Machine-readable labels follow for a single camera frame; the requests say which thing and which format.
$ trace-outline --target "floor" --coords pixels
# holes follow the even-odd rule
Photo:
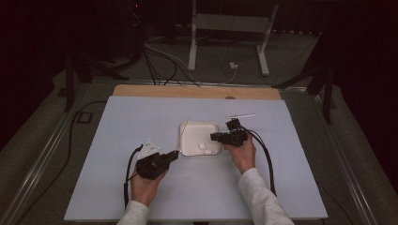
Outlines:
[[[192,85],[190,80],[196,80],[199,85],[269,87],[298,75],[317,40],[316,37],[301,34],[272,35],[266,48],[270,75],[263,77],[255,53],[255,45],[261,41],[261,37],[246,34],[236,34],[235,38],[220,38],[214,34],[204,34],[203,37],[207,35],[211,38],[198,39],[200,46],[197,68],[192,73],[185,70],[183,65],[188,62],[188,37],[169,40],[152,36],[146,41],[148,58],[159,73],[158,78],[154,76],[154,80],[151,79],[144,57],[121,72],[121,75],[130,78],[129,81],[115,81],[93,69],[96,76],[92,83],[80,85],[72,111],[92,101],[106,100],[119,83],[164,84],[174,74],[175,66],[170,60],[154,55],[156,52],[151,49],[172,55],[170,57],[184,69],[185,74],[178,69],[173,81],[168,84]],[[231,69],[230,62],[237,63],[237,69]],[[398,224],[396,193],[345,105],[339,88],[333,87],[333,108],[330,111],[332,124],[328,125],[319,112],[322,95],[319,98],[304,92],[310,80],[296,83],[283,90],[281,95],[291,112],[314,178],[319,183],[319,191],[329,217],[295,223]],[[37,172],[34,180],[36,187],[26,192],[30,198],[25,198],[21,206],[25,206],[24,210],[29,210],[25,211],[27,213],[18,224],[81,224],[64,221],[63,216],[105,105],[98,103],[88,107],[86,110],[94,114],[91,123],[74,124],[69,134],[71,113],[64,112],[66,100],[57,96],[65,83],[65,72],[54,78],[54,91],[0,153],[0,215],[3,215],[3,219],[40,153],[52,149],[47,156],[48,162],[43,165],[45,170]],[[67,160],[69,146],[71,155],[66,169],[48,191],[40,196]],[[14,212],[20,216],[23,210],[21,207],[19,209],[11,211],[11,214]],[[87,221],[82,224],[115,222]]]

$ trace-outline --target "white board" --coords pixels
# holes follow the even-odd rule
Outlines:
[[[215,122],[224,132],[227,116],[253,113],[239,120],[264,140],[287,215],[325,218],[325,206],[283,100],[110,97],[65,220],[119,220],[124,215],[123,183],[130,154],[147,139],[168,153],[176,148],[180,124],[186,120]],[[269,184],[266,156],[256,146],[257,169]],[[227,151],[216,156],[180,154],[161,181],[149,219],[251,219],[237,189],[239,177]]]

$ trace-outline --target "gray carpet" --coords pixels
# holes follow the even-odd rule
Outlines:
[[[229,81],[231,71],[228,71],[228,64],[230,61],[234,61],[237,62],[238,69],[237,76],[231,83],[243,85],[278,83],[299,74],[316,42],[315,38],[302,35],[272,36],[266,49],[271,73],[269,77],[263,78],[259,74],[255,49],[252,48],[257,40],[257,37],[254,37],[254,40],[247,39],[233,45],[200,46],[197,69],[192,76],[201,83]],[[147,43],[152,48],[168,52],[179,57],[185,63],[188,62],[190,43],[186,38],[182,37],[172,42],[158,38]],[[173,73],[173,64],[169,61],[153,55],[149,57],[154,68],[160,74],[167,76]],[[152,83],[144,61],[123,71],[122,74],[131,77],[131,80],[125,83]],[[188,80],[180,71],[177,73],[176,79],[183,84]],[[296,86],[305,86],[307,82],[308,80],[299,82]],[[64,98],[56,96],[59,89],[65,86],[64,74],[56,76],[54,83],[55,90],[42,102],[37,111],[0,153],[0,215],[4,215],[6,212],[24,177],[41,150],[45,148],[47,141],[50,140],[62,116],[65,116],[63,110],[66,101]],[[77,102],[76,108],[79,109],[92,101],[106,100],[118,83],[120,82],[98,74],[91,84],[81,86],[81,89],[85,91]],[[363,190],[377,224],[398,224],[396,193],[378,165],[355,118],[345,105],[339,88],[334,87],[333,90],[335,107],[331,110],[331,126],[326,125],[319,116],[319,105],[314,103],[314,97],[287,90],[282,92],[282,96],[291,112],[314,178],[323,187],[323,190],[320,189],[320,193],[329,213],[329,218],[325,221],[295,221],[295,223],[303,225],[350,224],[348,220],[350,217],[354,224],[369,224],[362,220],[360,210],[352,195],[353,192],[344,178],[344,170],[336,154],[336,144],[333,142],[336,140],[333,140],[329,134],[332,131],[336,134],[338,144],[345,152],[350,168]],[[89,106],[86,110],[94,114],[93,121],[88,125],[74,125],[72,155],[68,167],[49,191],[26,214],[21,224],[80,224],[66,222],[63,217],[103,109],[104,104],[102,103]],[[52,159],[40,177],[27,205],[30,205],[48,186],[65,161],[69,144],[68,131],[67,128],[63,133]],[[82,224],[107,224],[107,222]]]

